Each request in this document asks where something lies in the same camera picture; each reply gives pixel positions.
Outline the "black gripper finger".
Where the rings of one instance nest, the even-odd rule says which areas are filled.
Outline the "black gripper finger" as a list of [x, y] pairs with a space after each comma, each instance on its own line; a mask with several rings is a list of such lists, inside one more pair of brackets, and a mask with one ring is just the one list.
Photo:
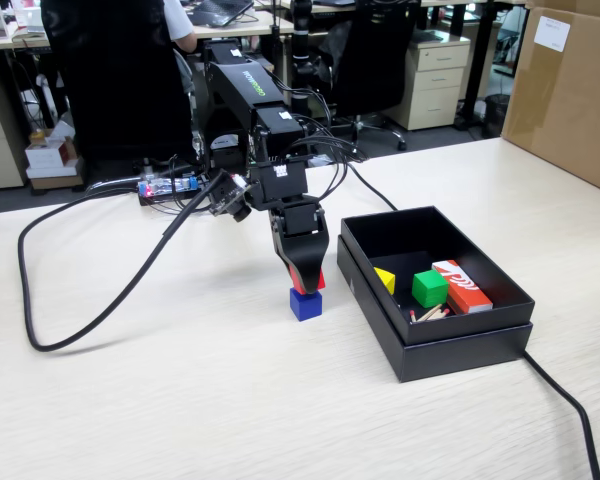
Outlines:
[[319, 206], [295, 206], [271, 211], [274, 250], [283, 261], [294, 287], [302, 294], [321, 287], [322, 262], [327, 250], [327, 225]]

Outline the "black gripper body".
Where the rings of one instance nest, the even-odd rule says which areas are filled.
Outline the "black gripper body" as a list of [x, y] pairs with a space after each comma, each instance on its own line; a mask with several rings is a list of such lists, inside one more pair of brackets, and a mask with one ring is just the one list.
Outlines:
[[313, 234], [323, 230], [319, 201], [307, 194], [303, 161], [255, 165], [249, 170], [248, 203], [268, 211], [285, 237]]

